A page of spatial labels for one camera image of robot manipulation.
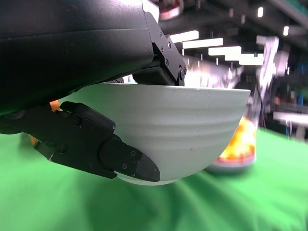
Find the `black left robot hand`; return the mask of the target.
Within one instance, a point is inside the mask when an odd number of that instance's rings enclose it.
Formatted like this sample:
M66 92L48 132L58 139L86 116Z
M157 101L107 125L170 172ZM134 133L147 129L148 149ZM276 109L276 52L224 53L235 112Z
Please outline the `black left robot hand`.
M183 86L186 65L140 0L3 0L0 131L26 133L51 162L113 179L158 182L144 152L115 122L82 104L51 102L133 74L141 84Z

